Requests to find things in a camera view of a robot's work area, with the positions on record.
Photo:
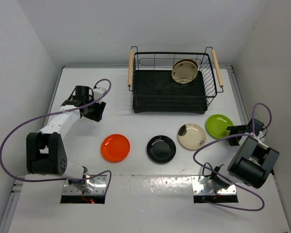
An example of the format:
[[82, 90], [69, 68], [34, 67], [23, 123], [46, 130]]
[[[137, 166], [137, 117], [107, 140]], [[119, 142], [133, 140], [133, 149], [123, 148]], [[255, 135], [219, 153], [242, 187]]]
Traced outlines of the lime green plate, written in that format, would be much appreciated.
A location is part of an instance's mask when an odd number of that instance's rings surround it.
[[231, 126], [233, 126], [233, 122], [221, 114], [214, 114], [206, 121], [207, 132], [215, 139], [229, 136], [229, 130], [227, 128]]

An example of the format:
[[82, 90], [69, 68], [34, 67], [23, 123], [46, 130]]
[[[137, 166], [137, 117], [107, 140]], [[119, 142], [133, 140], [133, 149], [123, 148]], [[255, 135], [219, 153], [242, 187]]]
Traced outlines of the orange plate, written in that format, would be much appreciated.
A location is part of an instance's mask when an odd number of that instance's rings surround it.
[[111, 134], [103, 140], [100, 151], [107, 162], [119, 163], [128, 156], [130, 142], [124, 135]]

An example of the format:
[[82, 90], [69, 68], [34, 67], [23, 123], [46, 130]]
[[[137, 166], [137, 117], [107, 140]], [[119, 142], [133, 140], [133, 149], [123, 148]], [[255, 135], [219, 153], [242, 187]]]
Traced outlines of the cream plate with black patch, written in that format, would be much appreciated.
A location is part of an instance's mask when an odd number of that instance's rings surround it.
[[205, 145], [207, 135], [199, 125], [187, 123], [179, 128], [178, 141], [187, 150], [197, 150]]

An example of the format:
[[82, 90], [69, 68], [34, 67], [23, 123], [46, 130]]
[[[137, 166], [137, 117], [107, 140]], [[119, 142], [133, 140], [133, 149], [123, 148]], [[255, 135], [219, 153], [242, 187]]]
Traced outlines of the beige floral plate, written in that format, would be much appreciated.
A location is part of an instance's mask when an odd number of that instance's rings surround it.
[[198, 69], [191, 63], [185, 62], [184, 59], [173, 65], [172, 78], [179, 84], [192, 82], [198, 75]]

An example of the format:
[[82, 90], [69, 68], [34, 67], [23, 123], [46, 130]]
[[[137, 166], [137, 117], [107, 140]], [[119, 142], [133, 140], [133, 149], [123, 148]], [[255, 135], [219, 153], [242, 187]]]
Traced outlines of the brown yellow patterned plate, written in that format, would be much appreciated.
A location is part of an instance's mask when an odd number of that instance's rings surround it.
[[196, 68], [198, 68], [198, 64], [196, 63], [196, 61], [192, 60], [192, 59], [184, 59], [185, 62], [189, 62], [191, 64], [193, 64]]

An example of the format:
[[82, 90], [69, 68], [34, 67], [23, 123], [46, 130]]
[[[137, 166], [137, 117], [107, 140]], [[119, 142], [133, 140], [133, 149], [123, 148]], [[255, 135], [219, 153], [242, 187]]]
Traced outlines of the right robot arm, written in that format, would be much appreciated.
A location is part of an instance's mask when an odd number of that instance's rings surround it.
[[265, 124], [255, 119], [244, 125], [233, 125], [230, 120], [217, 115], [207, 119], [206, 129], [215, 139], [228, 136], [227, 144], [237, 148], [223, 173], [226, 179], [216, 174], [211, 178], [224, 183], [240, 181], [255, 189], [261, 188], [279, 157], [277, 150], [263, 142]]

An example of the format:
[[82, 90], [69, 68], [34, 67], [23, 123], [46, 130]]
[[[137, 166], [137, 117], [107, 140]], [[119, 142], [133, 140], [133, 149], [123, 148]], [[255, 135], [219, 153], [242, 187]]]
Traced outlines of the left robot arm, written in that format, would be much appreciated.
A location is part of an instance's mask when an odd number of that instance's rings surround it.
[[68, 161], [63, 139], [81, 118], [101, 121], [106, 103], [100, 98], [106, 89], [77, 85], [57, 114], [45, 127], [26, 138], [27, 171], [30, 174], [54, 175], [68, 179], [68, 183], [83, 193], [94, 190], [94, 180], [84, 166]]

